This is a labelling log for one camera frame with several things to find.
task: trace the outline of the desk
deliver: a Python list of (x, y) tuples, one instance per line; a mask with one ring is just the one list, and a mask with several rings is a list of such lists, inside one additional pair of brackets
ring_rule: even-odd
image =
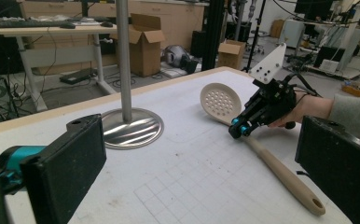
[[(252, 81), (240, 71), (217, 68), (132, 90), (133, 106), (158, 114), (165, 130), (148, 146), (108, 149), (103, 170), (69, 223), (351, 223), (301, 175), (325, 205), (321, 217), (309, 212), (244, 142), (202, 109), (207, 84), (224, 83), (245, 102), (256, 91)], [(48, 145), (67, 122), (120, 108), (119, 99), (116, 93), (2, 122), (0, 153), (16, 145)], [(294, 162), (298, 135), (299, 126), (253, 132), (294, 172), (301, 170)], [(34, 223), (26, 192), (7, 200), (15, 223)]]
[[(117, 26), (106, 28), (102, 26), (77, 26), (76, 29), (62, 29), (59, 27), (36, 28), (0, 28), (0, 35), (16, 37), (18, 48), (23, 62), (23, 68), (29, 82), (29, 92), (35, 103), (37, 111), (47, 110), (46, 103), (35, 85), (32, 67), (49, 66), (64, 63), (81, 63), (96, 60), (98, 66), (98, 85), (108, 94), (115, 91), (104, 81), (102, 67), (101, 45), (99, 34), (113, 34)], [(33, 35), (93, 35), (93, 45), (60, 49), (25, 49), (22, 38)]]

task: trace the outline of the white robotic part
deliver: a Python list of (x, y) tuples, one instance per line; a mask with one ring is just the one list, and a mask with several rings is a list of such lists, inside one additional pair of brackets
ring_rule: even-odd
[(254, 66), (249, 75), (256, 80), (268, 84), (280, 71), (283, 65), (286, 44), (280, 44), (273, 52)]

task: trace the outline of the table leg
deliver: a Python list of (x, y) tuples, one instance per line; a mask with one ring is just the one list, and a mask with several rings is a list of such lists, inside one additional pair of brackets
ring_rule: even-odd
[(18, 49), (20, 51), (20, 56), (23, 63), (23, 69), (25, 70), (25, 74), (28, 77), (29, 82), (29, 92), (31, 94), (32, 100), (35, 104), (35, 109), (37, 112), (48, 110), (46, 103), (43, 100), (43, 96), (40, 94), (40, 91), (37, 89), (35, 85), (34, 75), (32, 73), (32, 68), (28, 64), (27, 57), (25, 55), (26, 49), (23, 45), (22, 37), (17, 36)]
[(95, 60), (97, 63), (97, 71), (98, 71), (97, 83), (105, 91), (105, 93), (108, 93), (108, 94), (116, 93), (116, 91), (114, 91), (113, 88), (111, 88), (110, 85), (108, 85), (107, 82), (104, 81), (104, 69), (103, 69), (103, 64), (102, 64), (101, 43), (99, 41), (98, 34), (93, 35), (93, 46), (95, 49)]

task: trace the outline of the computer monitor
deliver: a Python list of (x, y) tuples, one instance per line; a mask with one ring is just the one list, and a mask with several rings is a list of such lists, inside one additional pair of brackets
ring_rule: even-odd
[(297, 0), (294, 12), (305, 14), (305, 19), (315, 21), (321, 17), (323, 21), (330, 17), (333, 0)]

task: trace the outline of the stainless steel stand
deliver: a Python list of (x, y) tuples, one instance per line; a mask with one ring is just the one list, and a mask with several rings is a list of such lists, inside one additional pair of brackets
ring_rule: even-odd
[(148, 145), (159, 138), (163, 132), (163, 121), (153, 112), (132, 108), (128, 1), (116, 1), (116, 5), (122, 108), (103, 114), (104, 142), (107, 148), (131, 149)]

